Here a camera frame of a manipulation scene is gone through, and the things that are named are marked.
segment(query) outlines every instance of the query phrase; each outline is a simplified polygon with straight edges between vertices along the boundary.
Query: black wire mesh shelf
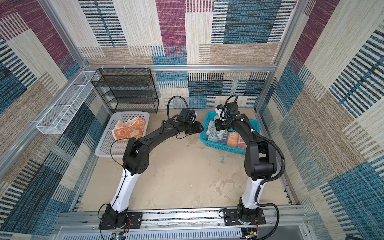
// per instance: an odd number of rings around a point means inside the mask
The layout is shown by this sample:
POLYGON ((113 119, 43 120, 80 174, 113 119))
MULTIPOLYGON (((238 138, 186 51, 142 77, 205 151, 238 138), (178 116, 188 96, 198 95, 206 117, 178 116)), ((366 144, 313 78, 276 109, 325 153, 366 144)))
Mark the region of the black wire mesh shelf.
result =
POLYGON ((150 69, 99 68, 91 81, 113 113, 146 111, 157 113, 159 97, 150 69))

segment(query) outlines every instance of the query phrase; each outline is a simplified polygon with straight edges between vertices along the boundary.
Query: wall-mounted mesh basket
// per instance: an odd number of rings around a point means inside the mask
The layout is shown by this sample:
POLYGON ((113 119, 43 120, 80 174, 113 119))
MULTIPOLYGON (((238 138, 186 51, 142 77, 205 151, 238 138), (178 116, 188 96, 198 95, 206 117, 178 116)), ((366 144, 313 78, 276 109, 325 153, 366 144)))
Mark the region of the wall-mounted mesh basket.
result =
POLYGON ((157 113, 159 98, 151 70, 146 68, 99 68, 92 84, 113 113, 157 113))
POLYGON ((92 77, 98 77, 93 71, 83 71, 71 83, 68 89, 43 116, 36 128, 43 134, 63 134, 93 85, 92 77))

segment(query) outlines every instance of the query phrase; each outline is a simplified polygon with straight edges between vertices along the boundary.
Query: red wire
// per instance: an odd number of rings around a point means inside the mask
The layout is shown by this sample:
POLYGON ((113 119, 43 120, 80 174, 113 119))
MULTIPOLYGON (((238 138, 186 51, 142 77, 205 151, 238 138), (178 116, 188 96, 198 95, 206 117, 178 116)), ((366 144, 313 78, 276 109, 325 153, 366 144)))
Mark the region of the red wire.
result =
POLYGON ((129 227, 128 232, 129 232, 129 230, 131 229, 131 220, 130 220, 130 219, 128 219, 128 220, 129 220, 129 223, 128 223, 128 225, 125 227, 123 234, 125 233, 125 231, 127 230, 128 227, 129 227))
POLYGON ((257 222, 257 219, 255 218, 255 223, 256 223, 256 233, 258 233, 258 228, 259 228, 259 224, 257 222))

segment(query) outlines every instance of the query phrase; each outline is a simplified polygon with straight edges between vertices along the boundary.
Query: metal base rail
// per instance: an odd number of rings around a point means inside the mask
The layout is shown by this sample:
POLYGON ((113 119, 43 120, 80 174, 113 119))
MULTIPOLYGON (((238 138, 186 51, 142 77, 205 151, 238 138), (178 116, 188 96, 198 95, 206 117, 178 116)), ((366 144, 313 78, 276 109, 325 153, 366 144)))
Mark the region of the metal base rail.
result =
MULTIPOLYGON (((279 226, 310 225, 301 205, 280 205, 279 226)), ((222 207, 192 208, 192 209, 161 209, 161 210, 130 210, 128 212, 143 212, 140 229, 131 229, 131 232, 152 230, 185 230, 185 229, 224 229, 256 227, 255 225, 225 226, 224 219, 218 215, 222 207)), ((266 224, 259 228, 273 227, 276 222, 276 210, 273 207, 263 208, 266 224)), ((67 233, 95 233, 100 219, 98 212, 68 212, 61 213, 52 234, 67 233)), ((103 230, 103 232, 116 232, 116 230, 103 230)))

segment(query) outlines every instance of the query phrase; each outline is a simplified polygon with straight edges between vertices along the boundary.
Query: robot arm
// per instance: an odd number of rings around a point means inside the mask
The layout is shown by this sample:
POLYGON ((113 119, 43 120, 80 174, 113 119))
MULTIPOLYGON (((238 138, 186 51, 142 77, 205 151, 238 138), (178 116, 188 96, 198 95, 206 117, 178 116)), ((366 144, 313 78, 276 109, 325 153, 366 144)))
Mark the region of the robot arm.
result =
POLYGON ((232 95, 227 99, 224 106, 218 105, 216 107, 216 112, 220 118, 215 120, 215 127, 218 131, 234 129, 247 144, 244 169, 249 178, 245 192, 237 205, 237 215, 240 223, 250 224, 255 218, 262 215, 259 207, 265 207, 266 205, 275 207, 274 204, 260 204, 260 197, 265 183, 276 180, 283 174, 285 160, 278 146, 272 140, 258 134, 253 129, 248 117, 245 114, 240 114, 236 100, 237 96, 232 95), (227 103, 232 97, 235 97, 234 102, 227 103), (281 168, 279 173, 272 177, 276 173, 277 167, 276 152, 281 158, 281 168))
MULTIPOLYGON (((237 206, 237 219, 241 224, 251 224, 252 222, 254 223, 256 218, 261 216, 261 220, 265 223, 264 215, 259 207, 273 205, 277 213, 278 209, 274 204, 260 204, 260 196, 266 182, 276 180, 283 174, 285 169, 284 156, 272 140, 261 136, 253 129, 253 126, 245 114, 240 114, 236 100, 233 103, 226 102, 224 106, 218 105, 216 111, 220 116, 220 118, 215 121, 216 129, 234 129, 241 135, 247 145, 244 169, 249 178, 245 193, 240 198, 240 203, 237 206), (272 177, 272 175, 276 173, 276 152, 278 152, 281 158, 281 168, 279 173, 272 177)), ((199 122, 194 121, 195 118, 194 110, 183 108, 179 115, 163 121, 159 129, 147 136, 139 139, 130 139, 128 141, 127 148, 123 155, 121 181, 114 198, 111 203, 107 205, 105 213, 101 218, 99 225, 100 230, 120 229, 127 224, 129 198, 138 177, 148 168, 149 153, 157 145, 180 132, 185 132, 186 134, 202 132, 204 128, 199 122)), ((141 216, 136 216, 136 218, 140 221, 141 216)), ((231 225, 236 225, 236 222, 233 222, 234 221, 231 221, 231 225)), ((274 230, 276 230, 277 225, 278 220, 276 221, 274 230)), ((274 230, 266 235, 266 237, 270 236, 274 230)))
POLYGON ((99 229, 120 229, 126 225, 129 198, 140 174, 148 168, 149 153, 166 139, 181 132, 188 135, 202 132, 204 128, 200 122, 195 121, 195 118, 194 110, 183 108, 179 115, 163 121, 157 130, 139 139, 128 141, 123 155, 123 171, 119 187, 107 205, 99 229))

